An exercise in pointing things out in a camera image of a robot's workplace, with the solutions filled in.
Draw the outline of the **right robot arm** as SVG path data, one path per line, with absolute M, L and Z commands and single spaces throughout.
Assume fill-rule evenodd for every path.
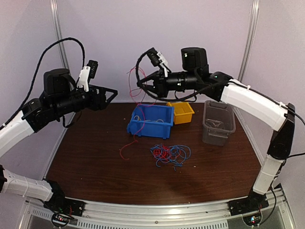
M 188 47 L 181 50 L 182 72 L 172 72 L 161 52 L 150 48 L 136 62 L 137 86 L 151 98 L 169 102 L 170 91 L 193 93 L 175 99 L 182 102 L 198 94 L 244 110 L 273 129 L 267 156 L 253 184 L 249 196 L 244 200 L 247 210 L 255 210 L 263 202 L 281 167 L 289 158 L 295 132 L 295 107 L 284 104 L 244 85 L 223 72 L 209 72 L 206 50 Z

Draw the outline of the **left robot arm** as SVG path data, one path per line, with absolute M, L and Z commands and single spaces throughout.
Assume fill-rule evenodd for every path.
M 105 109 L 117 96 L 117 90 L 90 85 L 94 71 L 89 66 L 81 70 L 79 82 L 75 82 L 68 69 L 48 71 L 43 76 L 44 91 L 22 105 L 21 110 L 0 131 L 0 155 L 30 135 L 39 132 L 53 121 L 65 121 L 65 115 L 83 109 Z M 64 212 L 69 204 L 60 186 L 54 181 L 35 180 L 0 168 L 0 191 L 23 197 L 39 199 Z

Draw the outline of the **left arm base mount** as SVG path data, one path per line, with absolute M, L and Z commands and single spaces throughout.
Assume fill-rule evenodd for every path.
M 57 182 L 46 182 L 51 186 L 52 196 L 49 201 L 44 201 L 44 207 L 69 216 L 82 216 L 85 202 L 67 198 Z

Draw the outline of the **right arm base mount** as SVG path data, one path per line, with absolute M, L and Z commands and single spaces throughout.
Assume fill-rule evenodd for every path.
M 261 195 L 251 190 L 247 197 L 229 201 L 228 206 L 231 216 L 235 216 L 266 208 L 269 203 L 266 194 Z

